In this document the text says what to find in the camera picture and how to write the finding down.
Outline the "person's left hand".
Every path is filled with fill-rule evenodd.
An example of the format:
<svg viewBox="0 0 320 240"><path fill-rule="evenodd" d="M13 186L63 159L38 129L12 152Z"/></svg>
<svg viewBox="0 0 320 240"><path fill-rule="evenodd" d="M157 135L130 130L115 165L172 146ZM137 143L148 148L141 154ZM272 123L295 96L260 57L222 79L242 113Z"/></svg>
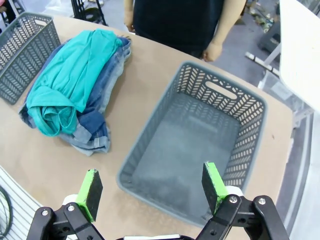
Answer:
<svg viewBox="0 0 320 240"><path fill-rule="evenodd" d="M214 62L221 54L223 45L221 43L210 42L203 51L202 58L205 62Z"/></svg>

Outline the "right gripper green-padded right finger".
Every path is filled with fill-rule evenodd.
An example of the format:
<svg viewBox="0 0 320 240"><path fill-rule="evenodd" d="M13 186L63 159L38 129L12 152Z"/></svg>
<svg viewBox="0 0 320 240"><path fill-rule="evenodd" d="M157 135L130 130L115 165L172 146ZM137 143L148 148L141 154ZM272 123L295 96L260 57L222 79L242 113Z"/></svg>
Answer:
<svg viewBox="0 0 320 240"><path fill-rule="evenodd" d="M201 230L202 240L225 240L233 227L243 228L251 240L289 239L269 196L248 200L241 194L229 193L213 162L203 164L201 183L212 213Z"/></svg>

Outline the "right gripper green-padded left finger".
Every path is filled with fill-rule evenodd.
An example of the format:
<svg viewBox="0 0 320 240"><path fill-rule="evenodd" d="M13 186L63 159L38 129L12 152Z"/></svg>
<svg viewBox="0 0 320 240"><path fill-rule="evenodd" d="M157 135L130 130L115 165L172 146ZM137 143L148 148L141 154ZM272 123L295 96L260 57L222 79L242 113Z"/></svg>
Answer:
<svg viewBox="0 0 320 240"><path fill-rule="evenodd" d="M103 191L97 169L86 172L74 201L53 210L48 206L36 210L30 225L28 240L66 240L74 236L77 240L102 240L94 226Z"/></svg>

